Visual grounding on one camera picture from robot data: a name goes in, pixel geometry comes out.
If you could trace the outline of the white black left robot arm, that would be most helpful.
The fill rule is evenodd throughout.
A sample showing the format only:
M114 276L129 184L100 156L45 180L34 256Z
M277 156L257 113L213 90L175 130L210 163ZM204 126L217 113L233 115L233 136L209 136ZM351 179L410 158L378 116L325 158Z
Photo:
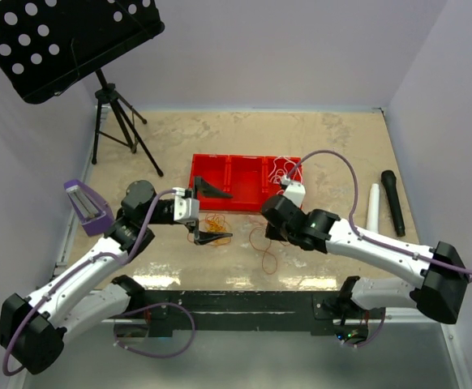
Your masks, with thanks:
M162 192L146 180L132 182L115 222L86 255L26 297L14 293L3 302L2 372L6 376L22 370L39 374L57 360L66 343L96 323L147 313L144 288L128 276L115 278L97 295L90 292L146 249L155 237L150 224L183 225L198 246L226 237L200 230L200 198L230 196L199 176L189 188Z

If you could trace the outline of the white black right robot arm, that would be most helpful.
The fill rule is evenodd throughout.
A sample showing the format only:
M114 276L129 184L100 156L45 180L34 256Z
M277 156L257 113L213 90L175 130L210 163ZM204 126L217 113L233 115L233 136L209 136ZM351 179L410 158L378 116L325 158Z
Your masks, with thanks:
M420 246L356 228L338 215L304 213L290 199L274 195L261 208L275 238L305 251L356 259L392 274L385 280L349 278L337 299L340 313L357 318L364 310L418 310L438 323L457 322L469 277L457 249L445 242Z

